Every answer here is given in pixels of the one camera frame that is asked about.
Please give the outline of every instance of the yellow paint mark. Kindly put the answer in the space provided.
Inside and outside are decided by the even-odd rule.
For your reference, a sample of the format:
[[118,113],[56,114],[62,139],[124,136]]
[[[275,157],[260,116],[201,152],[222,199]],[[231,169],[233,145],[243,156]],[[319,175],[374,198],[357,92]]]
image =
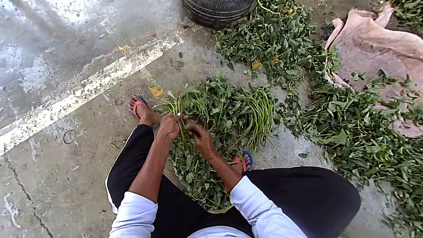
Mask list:
[[156,99],[158,99],[159,96],[162,95],[163,93],[163,89],[158,89],[156,87],[152,87],[152,88],[148,87],[148,88]]
[[123,47],[121,47],[120,45],[118,45],[118,49],[120,51],[122,51],[122,53],[125,54],[125,55],[132,54],[132,50],[131,50],[131,47],[129,47],[129,45],[125,45]]

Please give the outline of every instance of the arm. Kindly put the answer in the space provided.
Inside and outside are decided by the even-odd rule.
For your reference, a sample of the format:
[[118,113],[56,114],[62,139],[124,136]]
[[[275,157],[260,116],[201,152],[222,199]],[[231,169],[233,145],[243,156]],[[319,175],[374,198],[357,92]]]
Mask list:
[[306,238],[301,229],[282,212],[247,176],[231,191],[231,203],[253,227],[257,238]]
[[152,224],[156,218],[160,181],[172,141],[179,133],[180,115],[169,113],[162,118],[146,161],[125,193],[110,237],[150,237],[154,230]]
[[194,131],[192,137],[194,138],[195,146],[200,154],[210,162],[211,166],[213,166],[222,178],[226,188],[232,191],[235,185],[242,179],[242,175],[233,169],[225,159],[217,153],[209,131],[205,130],[200,125],[190,126],[188,130]]
[[253,227],[254,236],[305,238],[300,228],[269,200],[248,177],[235,171],[216,151],[210,132],[200,125],[191,126],[193,138],[200,152],[217,171],[231,192],[231,203]]

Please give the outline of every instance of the hand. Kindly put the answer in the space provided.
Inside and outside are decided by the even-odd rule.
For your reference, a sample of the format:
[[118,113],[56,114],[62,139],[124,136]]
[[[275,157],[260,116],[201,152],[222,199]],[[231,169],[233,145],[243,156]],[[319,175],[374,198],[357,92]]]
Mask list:
[[195,146],[198,152],[207,160],[218,154],[214,147],[212,136],[208,130],[205,130],[200,125],[190,126],[187,130],[194,131],[192,137],[194,138]]
[[[160,123],[160,129],[157,133],[157,137],[168,139],[172,142],[179,133],[178,120],[181,118],[181,113],[173,116],[172,112],[169,112],[162,118]],[[184,124],[188,124],[188,116],[182,117]]]

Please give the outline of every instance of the flip-flop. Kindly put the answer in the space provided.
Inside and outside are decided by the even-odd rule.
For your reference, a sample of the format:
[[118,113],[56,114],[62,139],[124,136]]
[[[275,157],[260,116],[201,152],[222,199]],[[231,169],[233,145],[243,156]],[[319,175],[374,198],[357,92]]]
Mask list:
[[[140,119],[141,120],[141,117],[137,114],[137,105],[138,104],[141,104],[141,105],[143,105],[144,107],[146,107],[146,108],[148,108],[148,109],[150,109],[149,107],[148,107],[148,105],[147,105],[147,102],[146,102],[146,100],[143,98],[143,97],[141,97],[140,95],[137,95],[140,99],[141,99],[141,101],[136,101],[135,103],[134,103],[134,107],[132,108],[132,110],[133,110],[133,113],[134,113],[134,115],[138,118],[138,119]],[[159,128],[159,126],[160,126],[160,122],[157,124],[157,125],[155,125],[155,126],[153,126],[153,127],[151,127],[153,130],[155,130],[155,129],[157,129],[157,128]]]
[[248,151],[243,150],[242,151],[242,157],[244,157],[245,155],[247,155],[248,158],[250,159],[249,164],[247,164],[247,165],[250,165],[250,168],[249,169],[247,169],[247,165],[245,164],[245,161],[241,161],[240,158],[236,158],[236,159],[233,160],[234,162],[241,162],[241,164],[242,164],[242,172],[249,171],[253,167],[253,156]]

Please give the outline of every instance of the black tire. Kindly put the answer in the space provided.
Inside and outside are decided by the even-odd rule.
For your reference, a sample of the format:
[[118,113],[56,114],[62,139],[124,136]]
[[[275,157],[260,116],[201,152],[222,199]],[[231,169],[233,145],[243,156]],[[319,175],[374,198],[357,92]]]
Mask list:
[[188,16],[213,29],[225,28],[243,18],[255,0],[181,0]]

